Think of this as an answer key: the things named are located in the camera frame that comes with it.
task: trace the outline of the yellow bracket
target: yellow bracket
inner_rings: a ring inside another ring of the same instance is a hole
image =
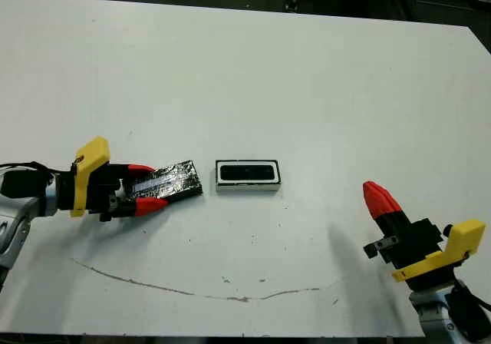
[[[72,217],[82,216],[87,206],[87,186],[92,171],[101,167],[109,161],[109,144],[107,139],[95,137],[85,144],[77,152],[74,166],[77,168],[75,174],[74,209],[70,211]]]
[[[396,281],[404,281],[466,259],[477,252],[485,227],[485,223],[475,219],[453,226],[443,252],[431,253],[420,262],[395,270],[392,276]]]

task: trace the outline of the black screen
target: black screen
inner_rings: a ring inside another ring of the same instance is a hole
[[[223,165],[220,167],[223,180],[274,180],[271,165]]]

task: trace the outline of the white rectangular object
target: white rectangular object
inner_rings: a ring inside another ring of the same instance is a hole
[[[363,182],[411,220],[489,225],[491,56],[468,28],[99,0],[0,0],[0,25],[1,163],[68,169],[102,135],[114,163],[203,174],[152,217],[35,219],[0,331],[422,336],[364,255]],[[283,187],[217,194],[216,158],[281,159]],[[457,273],[491,301],[487,234]]]
[[[216,190],[278,190],[282,184],[276,160],[217,160]]]

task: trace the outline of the red fingertip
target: red fingertip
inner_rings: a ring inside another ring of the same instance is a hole
[[[374,220],[386,213],[402,211],[390,193],[373,181],[366,181],[363,184],[363,195]]]
[[[141,197],[136,199],[137,208],[135,210],[135,216],[143,216],[149,213],[162,210],[169,204],[167,200],[161,200],[154,197]]]
[[[143,175],[151,173],[152,171],[155,171],[155,169],[150,166],[128,165],[128,173],[131,177],[142,177]]]

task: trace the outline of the white table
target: white table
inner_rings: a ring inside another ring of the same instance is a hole
[[[362,250],[381,237],[362,183],[412,220],[491,220],[491,57],[468,28],[0,0],[0,46],[1,162],[68,169],[99,134],[114,163],[194,160],[204,191],[143,220],[34,220],[1,331],[418,336]],[[217,194],[229,158],[278,159],[281,190]],[[458,270],[488,301],[490,253],[488,231]]]

